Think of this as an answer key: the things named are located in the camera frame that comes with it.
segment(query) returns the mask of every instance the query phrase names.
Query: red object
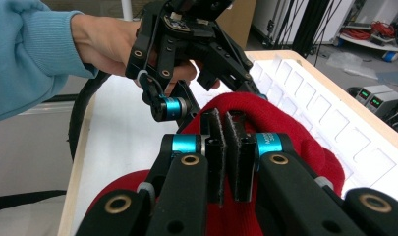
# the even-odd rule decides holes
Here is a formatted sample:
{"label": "red object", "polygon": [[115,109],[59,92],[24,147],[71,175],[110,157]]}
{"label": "red object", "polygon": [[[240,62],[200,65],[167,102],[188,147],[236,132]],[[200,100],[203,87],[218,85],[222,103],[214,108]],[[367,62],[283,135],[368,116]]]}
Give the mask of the red object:
{"label": "red object", "polygon": [[[285,114],[266,100],[247,92],[224,93],[213,100],[197,115],[183,131],[184,134],[199,134],[199,117],[203,111],[217,108],[224,120],[230,110],[239,110],[247,115],[249,133],[285,133],[290,137],[296,152],[319,175],[330,180],[336,194],[340,196],[344,182],[344,172],[339,161],[328,149],[320,144],[294,118]],[[142,182],[147,170],[122,176],[104,188],[91,203],[91,206],[104,194],[116,189],[135,191]],[[250,203],[235,203],[228,185],[225,185],[225,203],[209,204],[207,214],[207,235],[262,235],[255,210],[257,176],[254,178],[253,200]]]}

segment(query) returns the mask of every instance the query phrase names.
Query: table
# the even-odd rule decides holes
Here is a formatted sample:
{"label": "table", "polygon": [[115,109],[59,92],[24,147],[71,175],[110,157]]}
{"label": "table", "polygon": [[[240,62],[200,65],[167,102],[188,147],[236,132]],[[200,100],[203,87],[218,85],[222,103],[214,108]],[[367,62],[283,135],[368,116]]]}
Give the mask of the table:
{"label": "table", "polygon": [[[398,135],[368,112],[346,91],[293,51],[247,52],[251,60],[276,56],[297,60],[323,86],[350,106],[398,148]],[[142,90],[126,78],[110,78],[90,102],[68,187],[59,235],[74,235],[93,198],[113,180],[136,170],[148,169],[159,153],[164,134],[174,134],[175,122],[156,123],[142,103]]]}

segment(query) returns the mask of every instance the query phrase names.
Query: human hand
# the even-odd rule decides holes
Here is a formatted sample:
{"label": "human hand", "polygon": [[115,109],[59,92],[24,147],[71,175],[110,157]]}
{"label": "human hand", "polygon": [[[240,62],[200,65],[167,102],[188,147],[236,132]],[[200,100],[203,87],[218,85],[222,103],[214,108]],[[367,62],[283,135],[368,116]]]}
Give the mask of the human hand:
{"label": "human hand", "polygon": [[[90,15],[75,15],[71,20],[73,40],[82,61],[94,65],[101,71],[119,76],[125,76],[129,55],[140,25],[140,22]],[[197,70],[192,63],[182,63],[174,68],[173,81],[190,81],[196,73]]]}

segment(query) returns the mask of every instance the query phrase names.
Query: red cloth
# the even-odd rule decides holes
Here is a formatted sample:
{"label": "red cloth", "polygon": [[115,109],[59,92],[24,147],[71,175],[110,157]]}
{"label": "red cloth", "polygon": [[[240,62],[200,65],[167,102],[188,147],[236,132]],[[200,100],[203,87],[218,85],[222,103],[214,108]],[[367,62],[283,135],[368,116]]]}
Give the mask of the red cloth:
{"label": "red cloth", "polygon": [[[294,118],[285,114],[266,100],[247,93],[224,93],[213,100],[201,111],[217,108],[221,120],[229,110],[239,110],[246,114],[249,133],[285,133],[290,137],[296,152],[320,176],[326,177],[334,185],[334,191],[340,196],[344,182],[344,172],[333,153],[323,148],[310,133]],[[183,130],[184,134],[199,134],[201,113]],[[147,175],[147,170],[122,176],[103,189],[95,203],[104,194],[115,189],[136,190]],[[257,176],[254,178],[253,200],[249,203],[235,203],[229,185],[226,183],[223,208],[217,204],[208,205],[207,235],[262,235],[257,223],[255,210]]]}

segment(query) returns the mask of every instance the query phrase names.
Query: blue sweatshirt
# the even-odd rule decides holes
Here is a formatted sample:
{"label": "blue sweatshirt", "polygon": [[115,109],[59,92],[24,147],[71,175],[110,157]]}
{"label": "blue sweatshirt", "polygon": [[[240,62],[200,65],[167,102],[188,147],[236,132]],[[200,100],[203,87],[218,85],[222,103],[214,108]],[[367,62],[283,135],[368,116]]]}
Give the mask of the blue sweatshirt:
{"label": "blue sweatshirt", "polygon": [[71,18],[38,0],[0,0],[0,120],[57,94],[69,75],[93,78],[75,48]]}

